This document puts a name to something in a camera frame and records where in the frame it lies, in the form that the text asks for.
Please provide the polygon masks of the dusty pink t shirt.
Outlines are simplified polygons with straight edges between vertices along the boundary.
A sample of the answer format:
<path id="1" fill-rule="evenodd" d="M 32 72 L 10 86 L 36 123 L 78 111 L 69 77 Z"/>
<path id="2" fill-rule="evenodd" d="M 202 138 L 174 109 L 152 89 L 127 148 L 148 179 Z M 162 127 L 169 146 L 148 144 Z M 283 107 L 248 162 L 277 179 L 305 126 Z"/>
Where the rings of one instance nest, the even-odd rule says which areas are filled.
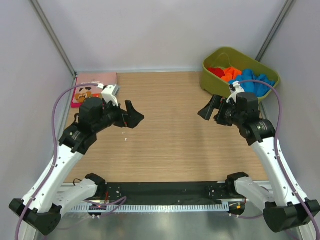
<path id="1" fill-rule="evenodd" d="M 76 84 L 103 84 L 103 85 L 114 85 L 118 82 L 118 74 L 116 72 L 99 72 L 99 73 L 89 73 L 83 72 L 79 73 L 76 77 Z M 77 87 L 74 94 L 82 94 L 83 102 L 90 97 L 101 98 L 102 89 L 96 86 L 81 86 Z"/>

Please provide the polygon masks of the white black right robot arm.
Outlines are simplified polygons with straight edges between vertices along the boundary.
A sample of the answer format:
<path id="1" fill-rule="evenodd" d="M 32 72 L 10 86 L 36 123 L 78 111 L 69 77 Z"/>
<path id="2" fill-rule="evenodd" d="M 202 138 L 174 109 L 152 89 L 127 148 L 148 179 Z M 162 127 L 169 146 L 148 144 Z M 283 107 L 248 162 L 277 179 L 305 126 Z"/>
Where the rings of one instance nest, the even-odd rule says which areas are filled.
<path id="1" fill-rule="evenodd" d="M 274 233 L 309 224 L 319 213 L 320 204 L 309 199 L 293 176 L 273 124 L 260 116 L 258 98 L 251 92 L 234 92 L 230 98 L 214 94 L 198 115 L 208 121 L 215 109 L 218 113 L 214 121 L 223 126 L 237 126 L 260 159 L 272 187 L 269 192 L 246 173 L 238 172 L 227 176 L 226 194 L 250 200 L 262 211 Z"/>

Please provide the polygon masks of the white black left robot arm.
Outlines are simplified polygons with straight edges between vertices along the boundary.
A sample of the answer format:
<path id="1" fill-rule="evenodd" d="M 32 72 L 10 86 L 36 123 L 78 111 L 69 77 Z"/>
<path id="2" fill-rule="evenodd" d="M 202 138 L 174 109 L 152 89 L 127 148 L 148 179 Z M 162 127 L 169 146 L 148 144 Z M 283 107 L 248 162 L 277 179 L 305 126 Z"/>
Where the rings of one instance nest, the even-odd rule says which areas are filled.
<path id="1" fill-rule="evenodd" d="M 25 222 L 44 236 L 52 233 L 62 217 L 80 202 L 93 198 L 101 200 L 106 194 L 106 181 L 89 173 L 80 183 L 63 194 L 58 190 L 73 167 L 97 141 L 97 134 L 116 126 L 133 129 L 144 120 L 144 115 L 125 101 L 126 109 L 106 102 L 98 97 L 90 97 L 80 106 L 74 122 L 67 127 L 54 155 L 41 177 L 32 189 L 21 199 L 14 198 L 9 208 Z"/>

